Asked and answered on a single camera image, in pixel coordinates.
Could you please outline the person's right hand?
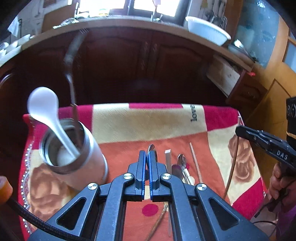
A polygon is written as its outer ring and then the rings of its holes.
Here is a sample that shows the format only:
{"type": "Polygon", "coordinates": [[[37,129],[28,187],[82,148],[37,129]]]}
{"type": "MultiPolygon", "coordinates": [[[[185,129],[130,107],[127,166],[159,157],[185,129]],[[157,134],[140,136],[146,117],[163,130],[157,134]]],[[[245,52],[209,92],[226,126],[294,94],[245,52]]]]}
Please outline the person's right hand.
{"type": "Polygon", "coordinates": [[[283,188],[288,190],[288,195],[282,200],[283,210],[284,212],[287,212],[295,206],[295,178],[284,176],[281,173],[280,164],[276,163],[274,165],[273,173],[269,182],[269,188],[267,192],[268,199],[277,199],[280,195],[280,190],[283,188]]]}

